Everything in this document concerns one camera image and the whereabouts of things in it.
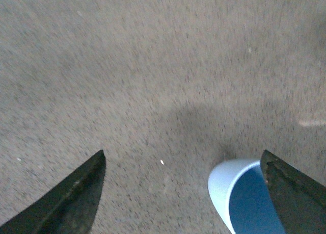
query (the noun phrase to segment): floor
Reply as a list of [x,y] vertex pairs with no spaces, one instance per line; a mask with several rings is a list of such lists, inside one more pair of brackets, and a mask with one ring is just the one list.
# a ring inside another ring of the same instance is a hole
[[100,149],[92,233],[229,233],[212,168],[326,185],[326,0],[0,0],[0,224]]

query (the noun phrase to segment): black plastic piece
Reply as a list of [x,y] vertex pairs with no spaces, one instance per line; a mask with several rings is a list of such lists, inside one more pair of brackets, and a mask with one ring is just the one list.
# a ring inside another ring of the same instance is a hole
[[97,152],[37,202],[0,227],[1,234],[87,234],[100,201],[105,175]]
[[261,170],[287,234],[326,233],[326,188],[265,150]]

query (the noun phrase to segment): gray carpet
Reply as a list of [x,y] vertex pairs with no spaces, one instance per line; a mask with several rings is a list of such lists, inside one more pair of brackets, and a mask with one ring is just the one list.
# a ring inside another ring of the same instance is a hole
[[93,234],[227,234],[264,149],[326,185],[326,0],[0,0],[0,60],[0,224],[100,149]]

